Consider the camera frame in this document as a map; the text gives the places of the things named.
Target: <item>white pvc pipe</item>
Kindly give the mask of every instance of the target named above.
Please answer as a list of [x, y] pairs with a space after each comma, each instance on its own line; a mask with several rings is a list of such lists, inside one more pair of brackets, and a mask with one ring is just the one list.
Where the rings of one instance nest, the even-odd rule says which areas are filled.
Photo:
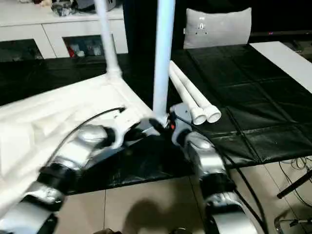
[[117, 56], [115, 53], [115, 46], [112, 39], [109, 23], [107, 20], [107, 5], [106, 0], [95, 0], [95, 6], [97, 10], [97, 15], [99, 17], [101, 25], [101, 38], [106, 59], [106, 71], [107, 73], [117, 73], [116, 75], [121, 75], [121, 69], [119, 68]]
[[194, 98], [195, 102], [202, 108], [206, 114], [207, 121], [209, 123], [217, 122], [221, 118], [221, 112], [219, 109], [212, 105], [206, 97], [200, 92], [200, 90], [189, 80], [189, 78], [180, 70], [180, 68], [170, 61], [169, 71], [173, 71], [179, 77], [182, 84], [188, 90], [190, 95]]
[[203, 122], [205, 122], [206, 121], [206, 115], [205, 115], [203, 109], [201, 109], [196, 104], [196, 102], [194, 101], [192, 96], [189, 94], [189, 92], [186, 90], [186, 88], [184, 87], [184, 85], [180, 81], [177, 74], [173, 71], [173, 69], [169, 69], [169, 76], [170, 76], [172, 83], [175, 86], [175, 89], [179, 93], [182, 101], [184, 102], [184, 104], [187, 105], [188, 109], [190, 110], [193, 123], [195, 125], [200, 125]]
[[175, 3], [175, 0], [158, 0], [153, 111], [163, 124], [166, 122]]

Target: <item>black cable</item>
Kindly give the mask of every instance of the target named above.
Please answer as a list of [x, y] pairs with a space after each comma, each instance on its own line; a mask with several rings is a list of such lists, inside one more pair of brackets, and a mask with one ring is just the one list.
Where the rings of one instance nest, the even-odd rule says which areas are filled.
[[[177, 119], [179, 119], [179, 120], [185, 122], [186, 124], [190, 125], [191, 127], [195, 128], [195, 129], [197, 130], [197, 132], [199, 132], [200, 134], [202, 134], [203, 136], [205, 136], [206, 138], [209, 139], [209, 137], [208, 137], [203, 131], [201, 131], [196, 125], [194, 125], [194, 124], [192, 124], [191, 122], [189, 122], [189, 121], [187, 121], [187, 120], [185, 120], [185, 119], [183, 119], [183, 118], [177, 116], [176, 114], [175, 114], [175, 117], [176, 117]], [[255, 217], [255, 219], [259, 222], [261, 228], [263, 229], [263, 232], [264, 232], [265, 234], [268, 234], [268, 233], [269, 233], [269, 230], [268, 230], [268, 223], [267, 223], [267, 220], [266, 220], [266, 218], [265, 218], [265, 214], [264, 214], [263, 207], [262, 207], [262, 205], [261, 205], [261, 203], [260, 203], [260, 201], [259, 201], [257, 195], [255, 194], [253, 188], [251, 187], [250, 183], [249, 183], [248, 180], [246, 179], [245, 175], [244, 175], [243, 172], [240, 170], [240, 168], [237, 166], [237, 164], [236, 164], [229, 156], [227, 156], [225, 153], [223, 153], [223, 151], [221, 150], [221, 147], [219, 147], [219, 146], [218, 146], [218, 147], [214, 146], [214, 148], [221, 154], [222, 157], [224, 157], [224, 158], [226, 158], [228, 161], [230, 161], [230, 163], [235, 167], [235, 169], [237, 170], [237, 172], [239, 173], [239, 175], [242, 177], [244, 183], [246, 184], [248, 190], [249, 190], [250, 193], [252, 194], [252, 196], [253, 196], [253, 198], [254, 198], [256, 204], [257, 204], [257, 207], [258, 207], [258, 209], [259, 209], [259, 211], [260, 211], [260, 214], [261, 214], [262, 222], [259, 222], [259, 221], [260, 221], [260, 220], [259, 220], [260, 218], [257, 219], [256, 216], [254, 216], [254, 217]], [[250, 210], [250, 212], [251, 212], [253, 215], [256, 214], [256, 212], [251, 208], [250, 205], [249, 205], [248, 207], [250, 208], [249, 210]]]
[[285, 162], [285, 161], [281, 161], [284, 164], [290, 164], [292, 168], [294, 168], [295, 170], [301, 171], [303, 169], [306, 169], [307, 172], [310, 171], [310, 168], [308, 167], [308, 161], [311, 162], [312, 160], [309, 159], [308, 157], [299, 157], [299, 158], [295, 158], [292, 159], [290, 162]]
[[[289, 182], [290, 184], [293, 184], [293, 182], [291, 181], [291, 179], [289, 178], [289, 176], [286, 174], [286, 172], [285, 172], [284, 169], [282, 168], [282, 165], [281, 165], [280, 162], [278, 162], [278, 165], [279, 165], [281, 171], [283, 172], [284, 176], [285, 176], [286, 179], [288, 180], [288, 182]], [[302, 204], [306, 205], [307, 207], [312, 208], [312, 205], [308, 204], [308, 203], [300, 196], [300, 194], [298, 193], [297, 189], [295, 189], [294, 192], [295, 192], [295, 194], [297, 195], [296, 197], [298, 198], [298, 200], [299, 200]]]
[[101, 115], [104, 115], [106, 113], [109, 113], [109, 112], [112, 112], [112, 111], [124, 111], [125, 108], [124, 107], [116, 107], [116, 108], [113, 108], [113, 109], [110, 109], [110, 110], [106, 110], [106, 111], [103, 111], [101, 113], [98, 113], [90, 118], [88, 118], [87, 120], [85, 120], [84, 122], [82, 122], [81, 124], [79, 124], [76, 128], [74, 128], [69, 134], [66, 135], [66, 137], [60, 142], [60, 144], [57, 146], [57, 148], [53, 151], [51, 157], [50, 157], [50, 160], [49, 162], [51, 162], [51, 160], [53, 160], [53, 158], [55, 157], [55, 155], [57, 154], [57, 152], [60, 150], [60, 148], [66, 143], [66, 141], [78, 130], [80, 129], [83, 125], [85, 125], [86, 123], [90, 122], [91, 120], [101, 116]]
[[250, 213], [252, 213], [252, 215], [254, 216], [254, 218], [257, 220], [260, 227], [264, 231], [265, 230], [264, 223], [262, 222], [262, 220], [260, 219], [258, 214], [254, 211], [254, 209], [249, 205], [249, 203], [245, 200], [245, 198], [242, 196], [242, 194], [240, 194], [240, 192], [237, 189], [235, 189], [234, 192], [237, 194], [239, 199], [244, 203], [244, 205], [247, 207], [247, 209], [250, 211]]

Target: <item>grey cushion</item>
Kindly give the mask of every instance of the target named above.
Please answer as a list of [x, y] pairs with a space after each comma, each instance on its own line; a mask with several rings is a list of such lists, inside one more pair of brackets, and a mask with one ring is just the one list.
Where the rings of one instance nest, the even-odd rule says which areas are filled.
[[252, 9], [207, 14], [187, 9], [184, 48], [246, 44], [252, 26]]

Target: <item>beige floor tile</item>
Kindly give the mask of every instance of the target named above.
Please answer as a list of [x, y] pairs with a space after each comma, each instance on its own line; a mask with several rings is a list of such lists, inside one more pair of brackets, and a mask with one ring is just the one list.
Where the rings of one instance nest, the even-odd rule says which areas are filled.
[[[258, 196], [263, 206], [270, 234], [275, 234], [276, 231], [274, 227], [274, 219], [277, 216], [281, 215], [283, 212], [287, 212], [285, 218], [289, 219], [295, 218], [292, 210], [290, 209], [289, 204], [286, 202], [285, 199], [278, 199], [276, 197], [276, 194], [278, 193], [279, 189], [263, 165], [242, 168], [241, 170], [246, 176], [249, 183], [251, 184], [252, 188], [254, 189], [256, 195]], [[256, 203], [254, 202], [250, 192], [248, 191], [246, 185], [244, 184], [244, 181], [241, 179], [238, 172], [236, 170], [231, 170], [231, 175], [233, 180], [237, 184], [238, 190], [249, 202], [252, 208], [259, 214]], [[251, 217], [251, 219], [253, 220], [253, 223], [256, 225], [257, 229], [259, 230], [259, 233], [262, 233], [262, 231], [260, 231], [259, 225], [252, 217], [250, 212], [247, 209], [245, 209], [245, 211], [249, 215], [249, 217]], [[301, 226], [292, 227], [290, 229], [289, 227], [287, 227], [287, 225], [283, 224], [282, 227], [284, 228], [285, 234], [304, 233]]]
[[191, 181], [192, 189], [193, 189], [195, 199], [199, 208], [200, 217], [203, 220], [205, 218], [205, 204], [204, 204], [203, 196], [201, 194], [199, 180], [195, 175], [193, 175], [193, 176], [190, 176], [190, 181]]
[[69, 196], [58, 216], [56, 234], [92, 234], [104, 226], [105, 191]]
[[104, 224], [123, 234], [168, 234], [177, 227], [203, 234], [188, 177], [107, 190]]
[[[272, 178], [278, 185], [280, 190], [285, 189], [289, 186], [289, 183], [287, 179], [285, 178], [284, 174], [282, 173], [279, 164], [276, 163], [270, 163], [265, 165], [268, 169], [269, 173], [271, 174]], [[285, 173], [288, 175], [288, 177], [292, 180], [292, 182], [296, 181], [298, 178], [303, 176], [305, 174], [305, 170], [295, 170], [291, 167], [290, 164], [281, 163], [281, 166]], [[297, 189], [299, 195], [308, 203], [312, 205], [312, 183], [306, 182], [303, 185], [301, 185]], [[285, 196], [285, 199], [291, 206], [293, 212], [298, 218], [306, 219], [312, 217], [312, 208], [309, 208], [302, 204], [299, 199], [297, 198], [295, 193], [290, 193], [289, 195]], [[304, 229], [308, 232], [312, 231], [311, 225], [302, 225]]]

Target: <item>black stand leg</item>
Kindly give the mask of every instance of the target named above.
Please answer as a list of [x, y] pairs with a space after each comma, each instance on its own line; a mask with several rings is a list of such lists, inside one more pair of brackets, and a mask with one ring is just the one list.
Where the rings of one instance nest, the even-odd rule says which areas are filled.
[[281, 191], [277, 197], [279, 199], [283, 198], [284, 196], [286, 196], [287, 194], [291, 193], [292, 191], [294, 191], [295, 189], [297, 189], [300, 185], [304, 184], [305, 182], [307, 182], [310, 178], [312, 177], [312, 170], [308, 171], [304, 176], [302, 176], [301, 178], [299, 178], [298, 180], [296, 180], [294, 183], [292, 183], [292, 185], [288, 186], [286, 189], [284, 189], [283, 191]]

